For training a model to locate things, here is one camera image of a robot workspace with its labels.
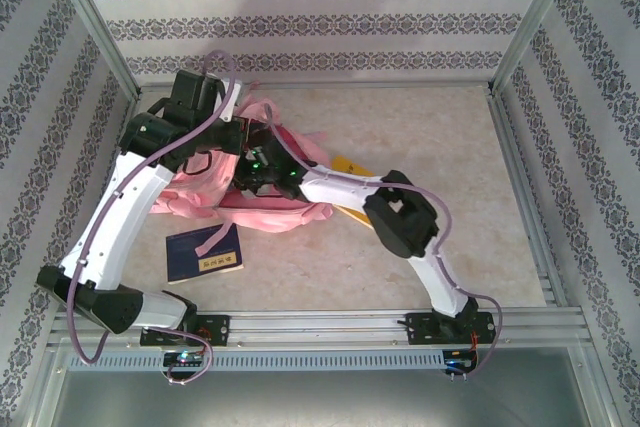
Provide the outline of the pink backpack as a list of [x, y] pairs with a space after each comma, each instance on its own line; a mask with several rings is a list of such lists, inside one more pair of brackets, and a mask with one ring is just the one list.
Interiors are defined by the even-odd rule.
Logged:
[[[319, 142], [324, 132], [300, 134], [281, 125], [280, 111], [268, 98], [246, 94], [235, 113], [252, 121], [267, 119], [268, 104], [278, 131], [287, 145], [305, 160], [327, 166], [329, 154]], [[312, 221], [328, 219], [332, 207], [326, 203], [287, 200], [271, 187], [265, 195], [248, 198], [231, 186], [239, 157], [220, 151], [197, 154], [188, 160], [188, 171], [177, 173], [151, 207], [152, 214], [171, 214], [189, 219], [234, 223], [268, 233], [282, 233]]]

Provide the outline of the wide aluminium mounting rail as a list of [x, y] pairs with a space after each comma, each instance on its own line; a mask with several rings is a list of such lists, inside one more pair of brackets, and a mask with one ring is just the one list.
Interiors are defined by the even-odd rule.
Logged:
[[[493, 342], [506, 347], [563, 347], [592, 340], [579, 308], [493, 309]], [[229, 348], [409, 346], [401, 310], [229, 312]]]

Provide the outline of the navy book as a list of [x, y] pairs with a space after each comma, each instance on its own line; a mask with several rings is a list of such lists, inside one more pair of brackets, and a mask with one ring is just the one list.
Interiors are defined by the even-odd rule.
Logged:
[[243, 268], [238, 229], [233, 223], [168, 236], [166, 257], [169, 284]]

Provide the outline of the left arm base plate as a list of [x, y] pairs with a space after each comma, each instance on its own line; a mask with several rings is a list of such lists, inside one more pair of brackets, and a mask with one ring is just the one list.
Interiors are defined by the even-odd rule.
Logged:
[[[179, 327], [179, 330], [205, 339], [213, 347], [224, 347], [228, 342], [230, 317], [227, 315], [196, 314]], [[142, 331], [140, 344], [148, 347], [202, 347], [202, 343], [198, 340], [185, 338], [178, 334], [162, 333], [153, 329]]]

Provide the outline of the aluminium frame bar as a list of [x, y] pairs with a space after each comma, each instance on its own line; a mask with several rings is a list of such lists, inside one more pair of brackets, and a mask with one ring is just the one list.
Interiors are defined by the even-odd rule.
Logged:
[[410, 88], [490, 87], [482, 80], [422, 80], [422, 81], [321, 81], [321, 82], [255, 82], [244, 83], [242, 93], [269, 90], [335, 90], [335, 89], [410, 89]]
[[124, 118], [122, 119], [121, 125], [118, 127], [118, 131], [117, 131], [117, 134], [116, 134], [116, 137], [115, 137], [115, 141], [114, 141], [113, 147], [112, 147], [112, 149], [110, 151], [110, 153], [111, 153], [110, 163], [109, 163], [109, 165], [107, 167], [106, 176], [104, 178], [104, 182], [103, 182], [103, 185], [101, 187], [101, 198], [100, 198], [100, 201], [98, 202], [98, 204], [96, 206], [96, 209], [95, 209], [94, 213], [92, 214], [92, 216], [90, 218], [90, 221], [87, 224], [82, 236], [78, 240], [77, 245], [69, 253], [69, 256], [70, 256], [71, 260], [68, 262], [69, 267], [65, 270], [65, 274], [70, 279], [72, 279], [73, 276], [75, 275], [75, 272], [76, 272], [77, 266], [78, 266], [78, 259], [82, 257], [82, 249], [85, 247], [85, 245], [87, 243], [87, 238], [89, 237], [89, 232], [91, 231], [91, 228], [94, 225], [100, 210], [105, 205], [105, 203], [107, 201], [107, 198], [110, 195], [110, 192], [114, 189], [113, 183], [116, 182], [116, 181], [113, 180], [113, 175], [114, 175], [114, 170], [116, 168], [117, 157], [120, 155], [120, 152], [121, 152], [121, 148], [119, 146], [119, 143], [120, 143], [121, 138], [123, 136], [123, 133], [124, 133], [124, 131], [126, 129], [127, 123], [129, 122], [129, 120], [132, 117], [132, 115], [135, 113], [137, 104], [138, 104], [138, 99], [137, 98], [134, 98], [128, 104], [127, 112], [126, 112]]
[[504, 106], [491, 91], [486, 99], [545, 302], [551, 307], [569, 307]]

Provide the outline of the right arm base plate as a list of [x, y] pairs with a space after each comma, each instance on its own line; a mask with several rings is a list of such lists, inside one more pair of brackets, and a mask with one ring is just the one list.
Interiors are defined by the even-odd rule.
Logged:
[[497, 323], [489, 312], [477, 312], [471, 318], [450, 318], [435, 311], [410, 312], [404, 325], [410, 345], [470, 344], [475, 334], [480, 344], [491, 344]]

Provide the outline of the aluminium frame post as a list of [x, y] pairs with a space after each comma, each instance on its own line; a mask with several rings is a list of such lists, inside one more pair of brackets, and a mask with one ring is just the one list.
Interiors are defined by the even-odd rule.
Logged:
[[489, 92], [491, 94], [499, 94], [508, 83], [512, 72], [517, 67], [529, 42], [552, 4], [553, 0], [532, 0], [494, 76], [489, 82]]
[[140, 88], [94, 0], [71, 0], [71, 2], [105, 57], [111, 71], [115, 74], [120, 86], [124, 89], [127, 98], [137, 101]]

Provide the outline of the grey metal tray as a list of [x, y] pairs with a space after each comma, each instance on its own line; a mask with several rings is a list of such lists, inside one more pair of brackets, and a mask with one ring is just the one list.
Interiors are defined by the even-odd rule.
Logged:
[[70, 373], [53, 427], [591, 427], [573, 385], [429, 371]]

